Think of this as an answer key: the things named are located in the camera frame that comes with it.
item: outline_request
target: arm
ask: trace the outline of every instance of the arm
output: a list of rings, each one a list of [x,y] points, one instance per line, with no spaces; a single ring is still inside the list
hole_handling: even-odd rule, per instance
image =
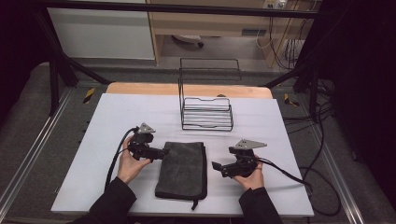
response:
[[[256,170],[250,176],[238,175],[233,179],[245,191],[239,199],[239,204],[244,213],[246,224],[283,223],[264,187],[262,163],[258,163]]]
[[[245,223],[283,223],[265,188],[248,189],[239,199]]]
[[[128,147],[132,137],[127,138],[123,148]],[[137,161],[129,150],[122,151],[117,177],[111,181],[106,191],[93,204],[90,212],[76,219],[72,224],[125,224],[128,211],[136,201],[136,197],[128,184],[150,163],[150,160]]]

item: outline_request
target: wall outlet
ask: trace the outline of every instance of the wall outlet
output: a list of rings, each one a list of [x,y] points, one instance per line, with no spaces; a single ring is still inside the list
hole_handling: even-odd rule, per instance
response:
[[[276,8],[276,0],[265,0],[264,8]]]

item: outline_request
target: folded cloth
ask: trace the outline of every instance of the folded cloth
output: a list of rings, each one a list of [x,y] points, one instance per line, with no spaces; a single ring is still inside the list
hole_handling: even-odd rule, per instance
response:
[[[163,158],[155,196],[193,201],[192,210],[207,195],[204,143],[166,142],[169,153]]]

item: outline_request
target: black sleeve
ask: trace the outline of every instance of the black sleeve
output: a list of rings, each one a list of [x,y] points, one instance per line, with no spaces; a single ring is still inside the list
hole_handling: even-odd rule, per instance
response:
[[[90,212],[71,222],[72,224],[125,224],[128,211],[136,197],[118,177],[111,181],[106,191],[93,204]]]
[[[239,199],[246,224],[283,223],[265,188],[248,189]]]

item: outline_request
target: aluminum rail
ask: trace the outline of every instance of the aluminum rail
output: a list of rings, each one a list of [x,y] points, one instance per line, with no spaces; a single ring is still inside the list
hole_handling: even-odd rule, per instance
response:
[[[35,0],[32,1],[31,3],[33,5],[41,6],[41,7],[112,10],[112,11],[195,13],[195,14],[300,18],[300,19],[325,19],[334,16],[331,13],[322,13],[315,11],[298,11],[298,10],[248,8],[248,7],[206,7],[206,6],[188,6],[188,5],[114,3],[114,2],[91,2],[91,1],[59,1],[59,0]]]

